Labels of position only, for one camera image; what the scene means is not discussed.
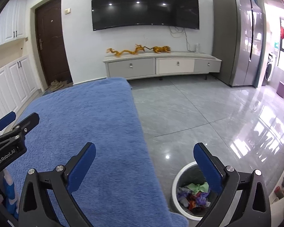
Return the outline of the washing machine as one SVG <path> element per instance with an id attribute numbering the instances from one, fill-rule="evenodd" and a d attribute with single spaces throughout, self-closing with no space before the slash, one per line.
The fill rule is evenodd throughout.
<path id="1" fill-rule="evenodd" d="M 271 81 L 274 67 L 275 67 L 275 54 L 269 53 L 268 54 L 268 62 L 267 62 L 267 65 L 266 65 L 266 71 L 265 71 L 264 79 L 263 79 L 263 82 L 262 82 L 262 86 L 267 85 Z"/>

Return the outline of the golden tiger figurine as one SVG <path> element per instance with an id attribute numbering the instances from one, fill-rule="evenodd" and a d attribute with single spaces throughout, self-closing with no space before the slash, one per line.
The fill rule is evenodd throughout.
<path id="1" fill-rule="evenodd" d="M 144 47 L 148 50 L 152 50 L 154 53 L 170 53 L 171 52 L 171 48 L 169 46 L 154 46 L 152 48 L 148 48 L 148 47 Z"/>

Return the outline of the beige slippers at door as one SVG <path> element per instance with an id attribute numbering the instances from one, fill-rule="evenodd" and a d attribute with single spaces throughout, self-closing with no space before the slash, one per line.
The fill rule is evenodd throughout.
<path id="1" fill-rule="evenodd" d="M 65 81 L 54 80 L 53 82 L 51 82 L 49 89 L 52 91 L 56 91 L 61 88 L 71 87 L 72 85 L 73 85 L 73 82 L 70 80 L 65 80 Z"/>

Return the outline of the dark brown entry door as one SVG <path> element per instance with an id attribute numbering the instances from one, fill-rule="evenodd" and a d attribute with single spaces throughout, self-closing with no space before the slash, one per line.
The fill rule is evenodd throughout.
<path id="1" fill-rule="evenodd" d="M 45 80 L 50 85 L 72 82 L 61 22 L 61 0 L 50 0 L 35 10 L 38 52 Z"/>

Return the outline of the blue fluffy blanket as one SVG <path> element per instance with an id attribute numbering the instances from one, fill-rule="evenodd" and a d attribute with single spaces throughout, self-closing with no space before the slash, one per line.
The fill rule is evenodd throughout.
<path id="1" fill-rule="evenodd" d="M 27 172 L 64 165 L 87 142 L 96 156 L 73 196 L 93 226 L 187 226 L 169 211 L 156 177 L 131 87 L 125 79 L 87 82 L 32 101 L 39 115 L 27 152 L 8 166 L 21 192 Z"/>

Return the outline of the red orange snack bag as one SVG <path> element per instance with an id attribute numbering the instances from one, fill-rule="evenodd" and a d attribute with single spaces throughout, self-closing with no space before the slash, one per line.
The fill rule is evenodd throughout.
<path id="1" fill-rule="evenodd" d="M 189 210 L 190 212 L 196 212 L 198 207 L 199 207 L 199 206 L 198 206 L 198 204 L 196 203 L 195 200 L 190 200 L 190 201 L 189 201 L 188 210 Z"/>

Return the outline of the white bottle on cabinet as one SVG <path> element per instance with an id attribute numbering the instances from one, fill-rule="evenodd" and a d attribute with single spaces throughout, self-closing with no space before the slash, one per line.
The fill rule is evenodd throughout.
<path id="1" fill-rule="evenodd" d="M 199 52 L 200 52 L 200 44 L 199 44 L 199 43 L 197 43 L 197 44 L 195 45 L 195 52 L 196 52 L 196 53 L 199 53 Z"/>

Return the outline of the black wall television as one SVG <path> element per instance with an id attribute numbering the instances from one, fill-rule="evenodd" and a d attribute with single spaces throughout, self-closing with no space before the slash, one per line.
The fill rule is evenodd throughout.
<path id="1" fill-rule="evenodd" d="M 198 0 L 92 0 L 93 29 L 165 25 L 198 30 Z"/>

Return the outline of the grey steel refrigerator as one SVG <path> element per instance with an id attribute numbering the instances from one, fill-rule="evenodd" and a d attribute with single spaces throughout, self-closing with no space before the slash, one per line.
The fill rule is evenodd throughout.
<path id="1" fill-rule="evenodd" d="M 264 21 L 253 0 L 213 0 L 212 54 L 222 61 L 216 77 L 225 84 L 255 86 L 263 45 Z"/>

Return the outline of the white grey TV cabinet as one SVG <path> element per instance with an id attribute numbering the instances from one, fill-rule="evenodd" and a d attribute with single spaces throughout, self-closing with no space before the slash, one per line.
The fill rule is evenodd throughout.
<path id="1" fill-rule="evenodd" d="M 203 53 L 171 52 L 107 56 L 103 60 L 107 76 L 125 79 L 219 73 L 222 61 Z"/>

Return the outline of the purple stool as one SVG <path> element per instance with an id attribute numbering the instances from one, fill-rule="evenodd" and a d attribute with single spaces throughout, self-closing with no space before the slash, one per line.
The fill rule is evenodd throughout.
<path id="1" fill-rule="evenodd" d="M 282 81 L 279 81 L 276 93 L 280 97 L 284 98 L 284 83 Z"/>

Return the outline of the purple wrapper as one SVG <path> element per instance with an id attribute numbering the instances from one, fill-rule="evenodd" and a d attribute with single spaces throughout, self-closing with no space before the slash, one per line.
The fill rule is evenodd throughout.
<path id="1" fill-rule="evenodd" d="M 181 197 L 188 197 L 192 191 L 187 187 L 179 187 L 177 189 L 177 199 L 179 200 Z"/>
<path id="2" fill-rule="evenodd" d="M 208 208 L 211 202 L 208 200 L 210 192 L 198 192 L 196 195 L 196 204 L 199 207 Z"/>

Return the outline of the white upper wall cabinets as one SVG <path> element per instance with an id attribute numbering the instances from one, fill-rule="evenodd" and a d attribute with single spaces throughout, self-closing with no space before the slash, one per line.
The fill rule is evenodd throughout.
<path id="1" fill-rule="evenodd" d="M 0 45 L 25 38 L 27 0 L 9 0 L 0 13 Z"/>

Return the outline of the golden dragon figurine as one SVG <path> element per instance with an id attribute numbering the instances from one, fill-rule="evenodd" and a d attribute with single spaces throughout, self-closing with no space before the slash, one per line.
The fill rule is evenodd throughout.
<path id="1" fill-rule="evenodd" d="M 131 55 L 137 55 L 140 51 L 145 51 L 145 48 L 142 45 L 136 44 L 135 45 L 135 49 L 133 51 L 132 50 L 127 50 L 127 49 L 122 50 L 122 51 L 117 51 L 117 50 L 114 50 L 112 48 L 108 48 L 106 50 L 106 53 L 111 53 L 111 54 L 113 54 L 116 57 L 121 57 L 125 53 L 131 54 Z"/>

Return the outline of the beige light switch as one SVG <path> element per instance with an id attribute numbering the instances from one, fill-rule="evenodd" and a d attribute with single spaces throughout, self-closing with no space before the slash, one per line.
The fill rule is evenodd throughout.
<path id="1" fill-rule="evenodd" d="M 71 9 L 70 8 L 65 10 L 65 15 L 70 14 L 70 13 L 71 13 Z"/>

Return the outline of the white rim trash bin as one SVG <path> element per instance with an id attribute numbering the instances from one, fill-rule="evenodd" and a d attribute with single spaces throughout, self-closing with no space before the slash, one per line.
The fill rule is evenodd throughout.
<path id="1" fill-rule="evenodd" d="M 171 205 L 187 219 L 200 221 L 216 198 L 196 162 L 184 166 L 173 181 Z"/>

